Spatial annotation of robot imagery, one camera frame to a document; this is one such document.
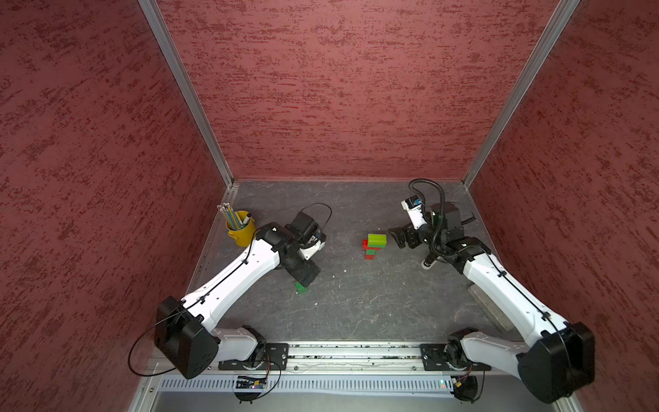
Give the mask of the lime lego brick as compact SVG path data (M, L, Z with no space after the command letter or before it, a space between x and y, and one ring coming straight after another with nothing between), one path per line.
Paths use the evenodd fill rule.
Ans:
M387 236L382 233L369 233L367 240L372 245L382 245L383 248L387 246Z

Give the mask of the red long lego brick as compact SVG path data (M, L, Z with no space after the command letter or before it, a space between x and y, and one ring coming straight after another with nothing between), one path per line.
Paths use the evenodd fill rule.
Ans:
M362 247L364 250L370 251L379 251L383 248L382 245L372 245L367 239L362 241Z

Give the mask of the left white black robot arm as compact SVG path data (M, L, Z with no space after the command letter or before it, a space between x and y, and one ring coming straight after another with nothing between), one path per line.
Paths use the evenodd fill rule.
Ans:
M306 288L319 267L312 257L326 242L322 227L300 211L285 226L271 222L257 229L245 250L204 286L181 300L168 297L156 310L154 345L175 370L193 379L213 363L266 363L266 340L252 327L222 329L219 322L250 287L271 271L284 269Z

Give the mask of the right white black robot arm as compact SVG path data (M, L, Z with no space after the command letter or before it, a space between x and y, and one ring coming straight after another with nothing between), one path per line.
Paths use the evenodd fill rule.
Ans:
M468 372L481 364L522 381L544 403L568 398L596 376L596 342L584 324L573 324L525 288L479 239L464 233L465 220L454 204L434 204L409 197L401 202L409 224L389 233L400 248L426 244L424 268L452 265L512 322L521 341L512 342L465 328L448 337L440 356L452 370Z

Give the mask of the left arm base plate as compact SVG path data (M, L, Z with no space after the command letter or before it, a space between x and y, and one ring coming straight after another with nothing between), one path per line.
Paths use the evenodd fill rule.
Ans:
M261 343L247 360L220 360L221 371L285 371L290 345L287 343Z

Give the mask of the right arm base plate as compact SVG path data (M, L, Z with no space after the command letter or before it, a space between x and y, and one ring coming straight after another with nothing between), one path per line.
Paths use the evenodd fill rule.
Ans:
M425 343L420 345L420 358L426 372L466 372L491 371L492 367L468 360L454 343Z

